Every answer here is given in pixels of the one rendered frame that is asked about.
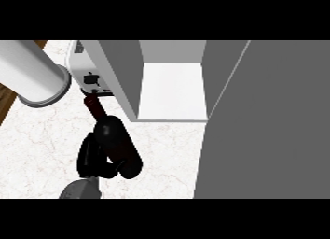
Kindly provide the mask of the dark red wine bottle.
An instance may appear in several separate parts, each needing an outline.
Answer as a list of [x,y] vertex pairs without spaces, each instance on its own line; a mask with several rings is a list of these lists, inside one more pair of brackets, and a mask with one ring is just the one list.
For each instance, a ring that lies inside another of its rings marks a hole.
[[108,162],[118,162],[126,159],[127,161],[118,174],[126,179],[133,179],[142,172],[143,161],[124,123],[120,117],[107,113],[95,94],[86,97],[84,104],[96,119],[90,133],[93,133],[96,142],[109,156]]

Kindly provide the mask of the white appliance with black marks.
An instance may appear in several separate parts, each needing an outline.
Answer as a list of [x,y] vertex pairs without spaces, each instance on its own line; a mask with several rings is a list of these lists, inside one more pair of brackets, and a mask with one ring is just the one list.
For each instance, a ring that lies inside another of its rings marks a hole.
[[114,96],[80,40],[74,40],[70,44],[67,68],[86,95],[95,93],[98,96]]

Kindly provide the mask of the large white cylinder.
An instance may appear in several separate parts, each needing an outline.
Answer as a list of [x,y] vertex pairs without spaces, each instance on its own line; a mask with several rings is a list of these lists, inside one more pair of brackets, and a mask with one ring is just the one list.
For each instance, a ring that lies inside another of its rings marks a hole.
[[40,108],[65,96],[73,76],[33,40],[0,40],[0,83],[27,106]]

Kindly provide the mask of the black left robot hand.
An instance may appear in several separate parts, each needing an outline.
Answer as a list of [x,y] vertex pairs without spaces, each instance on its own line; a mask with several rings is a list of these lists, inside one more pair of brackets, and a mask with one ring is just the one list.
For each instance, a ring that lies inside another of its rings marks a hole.
[[104,177],[114,178],[123,169],[126,159],[118,162],[108,162],[109,156],[99,143],[93,133],[89,133],[79,152],[77,172],[81,178]]

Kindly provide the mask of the dark grey cabinet door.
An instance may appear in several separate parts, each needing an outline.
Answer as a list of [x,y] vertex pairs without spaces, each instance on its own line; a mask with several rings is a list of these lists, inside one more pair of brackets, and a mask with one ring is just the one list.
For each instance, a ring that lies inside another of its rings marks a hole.
[[330,198],[330,41],[255,41],[205,128],[198,198]]

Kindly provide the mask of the grey open cabinet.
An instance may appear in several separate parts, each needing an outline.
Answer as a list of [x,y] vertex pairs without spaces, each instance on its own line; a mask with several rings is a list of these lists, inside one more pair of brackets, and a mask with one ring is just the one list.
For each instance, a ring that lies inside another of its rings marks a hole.
[[248,40],[86,40],[84,48],[132,121],[205,122]]

